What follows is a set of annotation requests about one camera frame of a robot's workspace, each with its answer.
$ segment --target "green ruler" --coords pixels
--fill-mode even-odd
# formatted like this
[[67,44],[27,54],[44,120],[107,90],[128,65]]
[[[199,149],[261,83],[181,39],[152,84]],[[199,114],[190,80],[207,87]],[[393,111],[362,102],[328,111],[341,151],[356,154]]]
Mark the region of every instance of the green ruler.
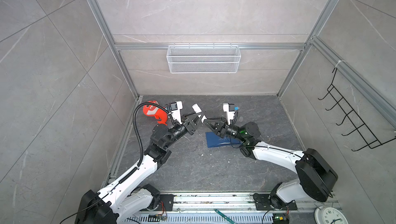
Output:
[[226,219],[228,222],[230,222],[231,224],[236,224],[235,222],[233,222],[230,218],[228,218],[225,214],[223,214],[222,212],[218,211],[217,209],[215,209],[215,212],[219,215],[221,215],[221,217],[223,217],[224,219]]

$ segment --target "black cable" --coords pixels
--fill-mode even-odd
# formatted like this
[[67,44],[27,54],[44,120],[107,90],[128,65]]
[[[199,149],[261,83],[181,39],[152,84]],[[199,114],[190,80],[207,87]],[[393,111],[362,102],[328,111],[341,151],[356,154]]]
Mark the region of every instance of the black cable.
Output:
[[140,167],[140,165],[142,164],[144,152],[143,152],[142,140],[141,140],[141,138],[140,138],[139,131],[137,130],[137,125],[136,125],[136,114],[137,114],[137,111],[138,111],[141,107],[143,107],[143,106],[145,106],[145,105],[152,105],[152,106],[158,107],[158,108],[160,108],[161,110],[163,110],[165,113],[168,113],[168,110],[165,109],[164,107],[160,106],[159,104],[150,103],[150,102],[141,103],[141,104],[139,104],[139,105],[135,108],[135,111],[133,112],[133,116],[132,116],[132,124],[133,124],[133,129],[135,130],[137,142],[139,143],[139,149],[140,149],[140,158],[139,158],[139,162],[137,162],[137,167]]
[[271,211],[271,209],[270,210],[268,210],[267,212],[265,212],[265,214],[263,215],[263,218],[261,218],[261,224],[263,224],[264,223],[264,216],[268,213],[268,212],[270,212]]
[[[231,138],[230,138],[229,136],[227,136],[227,138],[228,138],[229,141],[230,141],[231,147],[233,147],[233,148],[240,148],[240,147],[242,146],[242,143],[241,143],[240,141],[239,141],[239,143],[233,143],[233,142],[231,142]],[[234,147],[233,144],[241,144],[241,145],[238,146],[238,147]]]
[[172,125],[175,126],[176,123],[175,123],[175,120],[172,117],[172,109],[171,109],[171,107],[168,104],[166,105],[166,109],[168,110],[168,116],[169,116],[169,119],[171,119]]
[[[117,183],[117,184],[111,189],[111,191],[109,191],[109,193],[112,192],[112,191],[114,190],[114,188],[115,188],[117,185],[119,185],[119,183]],[[80,212],[82,212],[82,211],[84,211],[84,210],[87,210],[87,209],[89,209],[90,207],[93,207],[93,206],[96,205],[98,202],[102,201],[103,198],[107,197],[109,193],[107,193],[104,197],[102,197],[101,199],[99,199],[96,203],[94,203],[94,204],[92,204],[92,205],[86,207],[86,208],[83,209],[83,210],[80,210],[80,211],[78,211],[78,212],[75,212],[75,213],[72,214],[72,215],[69,215],[68,217],[66,217],[65,219],[63,219],[59,224],[62,224],[62,222],[64,222],[65,220],[69,219],[69,218],[72,217],[73,215],[76,215],[76,214],[78,214],[78,213],[80,213]]]
[[[242,145],[240,145],[239,147],[234,147],[233,146],[233,144],[241,144],[241,143],[232,143],[231,142],[231,138],[229,138],[230,140],[230,144],[231,144],[231,147],[233,147],[233,148],[240,148],[240,147],[242,147]],[[299,156],[299,155],[297,155],[297,154],[294,154],[294,153],[292,153],[292,152],[290,152],[290,151],[287,151],[287,150],[283,150],[283,149],[279,149],[279,148],[275,148],[275,147],[265,147],[265,146],[245,146],[245,147],[264,147],[264,148],[271,148],[271,149],[275,149],[275,150],[279,150],[279,151],[283,151],[283,152],[287,152],[287,153],[290,153],[290,154],[293,154],[293,155],[295,155],[295,156],[297,156],[297,157],[299,157],[299,158],[303,158],[303,157],[301,157],[301,156]]]
[[131,221],[134,221],[134,222],[136,222],[136,223],[138,223],[138,224],[141,224],[139,221],[136,221],[136,220],[133,220],[133,219],[131,219],[131,218],[126,218],[127,220],[131,220]]
[[235,111],[234,119],[232,120],[232,124],[236,123],[236,119],[238,117],[238,110]]

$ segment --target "clock hand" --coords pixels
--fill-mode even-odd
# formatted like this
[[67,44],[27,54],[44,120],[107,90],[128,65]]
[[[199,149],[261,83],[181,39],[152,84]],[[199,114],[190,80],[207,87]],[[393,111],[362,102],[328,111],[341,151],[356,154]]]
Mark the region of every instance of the clock hand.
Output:
[[340,218],[340,219],[333,220],[330,224],[333,224],[333,223],[335,223],[335,222],[338,221],[338,220],[341,220],[341,218]]

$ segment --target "white zip tie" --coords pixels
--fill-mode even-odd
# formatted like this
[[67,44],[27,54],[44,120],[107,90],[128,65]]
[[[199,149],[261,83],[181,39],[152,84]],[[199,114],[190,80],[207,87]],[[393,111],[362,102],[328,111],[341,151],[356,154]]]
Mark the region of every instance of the white zip tie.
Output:
[[338,60],[337,64],[335,64],[335,68],[338,66],[338,64],[339,64],[340,62],[346,62],[346,61]]

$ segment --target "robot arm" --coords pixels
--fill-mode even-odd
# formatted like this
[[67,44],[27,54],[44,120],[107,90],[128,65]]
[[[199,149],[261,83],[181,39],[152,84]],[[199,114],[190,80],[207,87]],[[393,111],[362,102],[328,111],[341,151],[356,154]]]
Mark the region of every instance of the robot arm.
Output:
[[171,128],[165,124],[156,125],[142,160],[97,193],[88,191],[81,199],[76,223],[120,223],[141,209],[155,209],[158,206],[160,192],[157,189],[149,184],[137,187],[167,161],[171,155],[168,147],[187,133],[193,135],[205,117],[197,104],[193,105],[195,112],[183,116],[180,115],[182,107],[181,102],[177,101],[167,109],[163,108],[171,118],[177,120],[175,125]]
[[260,141],[261,133],[255,122],[239,127],[232,122],[234,104],[223,104],[224,117],[206,118],[204,124],[217,136],[230,137],[241,142],[240,151],[245,157],[265,160],[285,167],[298,174],[298,178],[287,183],[278,183],[270,194],[271,205],[280,209],[289,202],[303,197],[311,197],[325,202],[338,179],[337,174],[314,149],[295,151],[273,146]]

